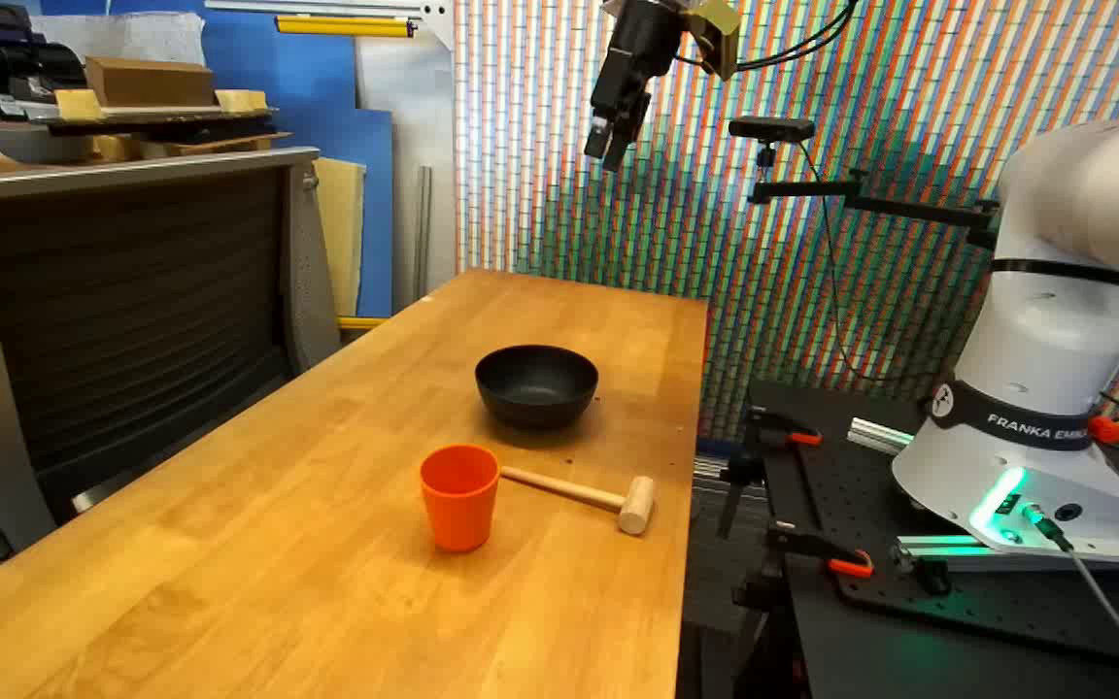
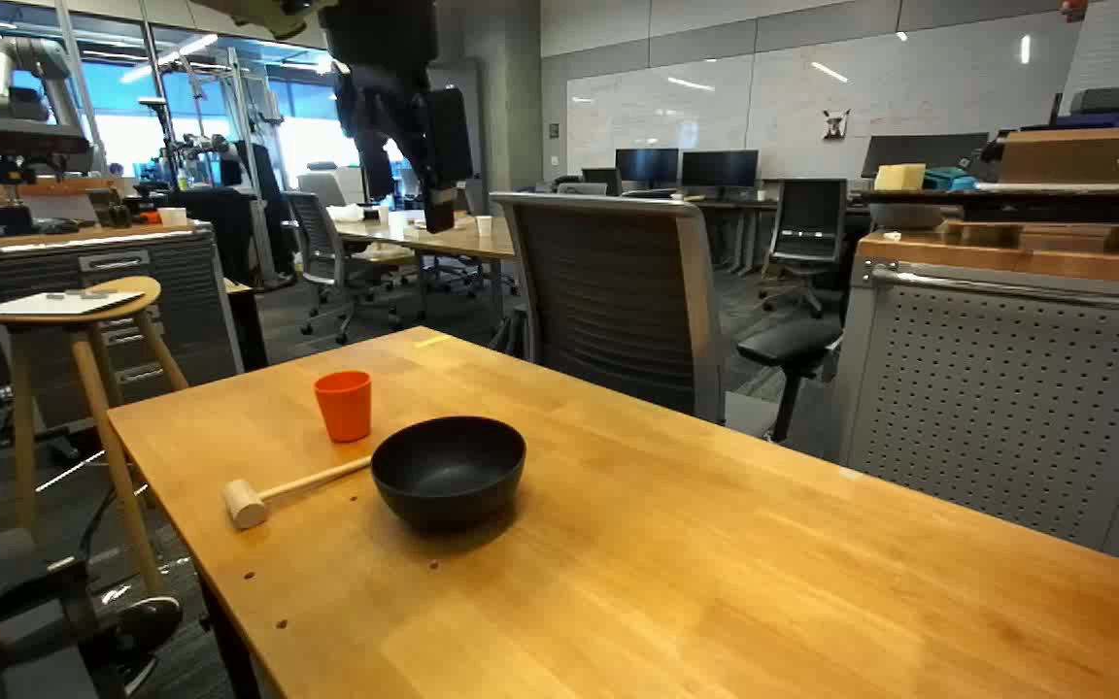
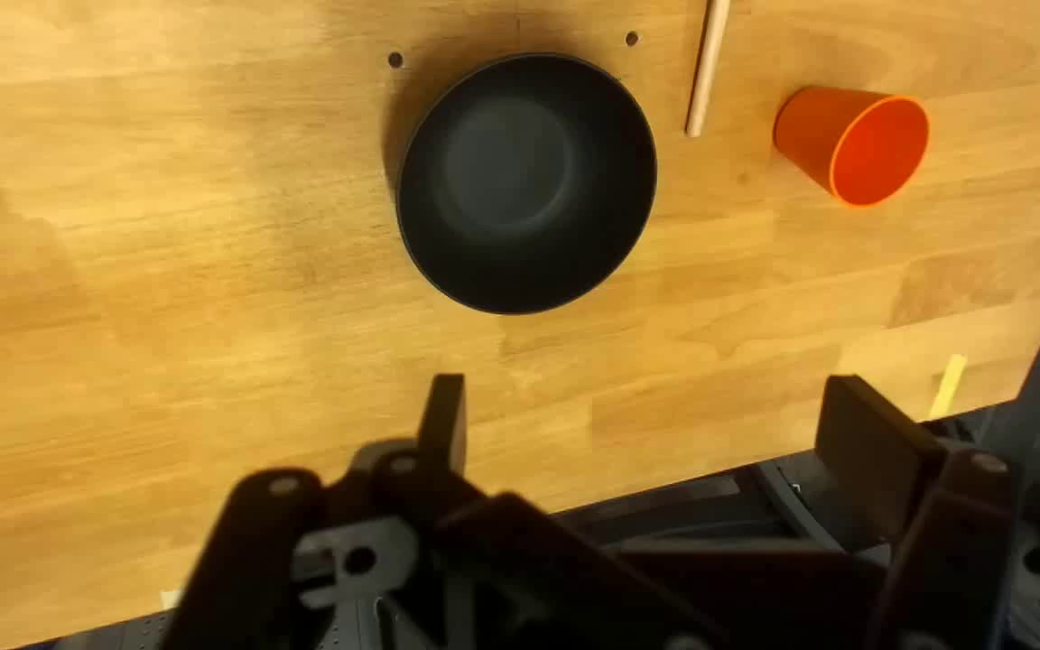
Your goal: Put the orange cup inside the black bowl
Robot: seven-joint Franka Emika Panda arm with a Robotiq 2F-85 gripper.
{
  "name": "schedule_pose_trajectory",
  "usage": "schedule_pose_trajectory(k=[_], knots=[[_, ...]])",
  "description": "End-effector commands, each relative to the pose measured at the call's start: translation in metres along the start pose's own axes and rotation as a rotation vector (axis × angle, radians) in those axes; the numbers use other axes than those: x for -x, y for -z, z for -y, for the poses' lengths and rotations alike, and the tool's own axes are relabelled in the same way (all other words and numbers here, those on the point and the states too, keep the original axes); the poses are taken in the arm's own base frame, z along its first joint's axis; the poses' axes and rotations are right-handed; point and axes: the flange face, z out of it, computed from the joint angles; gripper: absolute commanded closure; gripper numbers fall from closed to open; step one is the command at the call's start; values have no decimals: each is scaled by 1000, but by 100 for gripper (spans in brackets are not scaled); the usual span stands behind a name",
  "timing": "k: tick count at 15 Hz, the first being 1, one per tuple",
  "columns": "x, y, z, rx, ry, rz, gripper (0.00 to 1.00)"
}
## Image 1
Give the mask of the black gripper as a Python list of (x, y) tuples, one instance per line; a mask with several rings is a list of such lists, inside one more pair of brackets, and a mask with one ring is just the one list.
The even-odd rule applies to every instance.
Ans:
[(676, 0), (621, 0), (606, 59), (592, 94), (596, 122), (586, 131), (586, 155), (606, 160), (619, 172), (635, 148), (635, 131), (645, 118), (648, 82), (665, 78), (684, 34), (684, 11)]

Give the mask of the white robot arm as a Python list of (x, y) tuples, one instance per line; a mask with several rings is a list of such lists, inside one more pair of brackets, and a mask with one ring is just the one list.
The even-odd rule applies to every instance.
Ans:
[(1000, 556), (1119, 568), (1119, 472), (1093, 433), (1115, 368), (1119, 118), (1093, 118), (1008, 160), (986, 293), (896, 487)]

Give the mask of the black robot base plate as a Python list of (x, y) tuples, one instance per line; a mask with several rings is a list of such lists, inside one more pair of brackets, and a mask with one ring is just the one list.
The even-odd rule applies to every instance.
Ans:
[(785, 410), (825, 433), (817, 449), (788, 456), (788, 472), (820, 531), (876, 560), (869, 579), (833, 575), (843, 603), (1119, 661), (1111, 614), (1058, 548), (1045, 548), (1043, 560), (994, 556), (893, 485), (889, 456), (876, 449), (876, 439), (913, 433), (922, 427), (913, 403), (817, 389), (754, 389), (750, 403)]

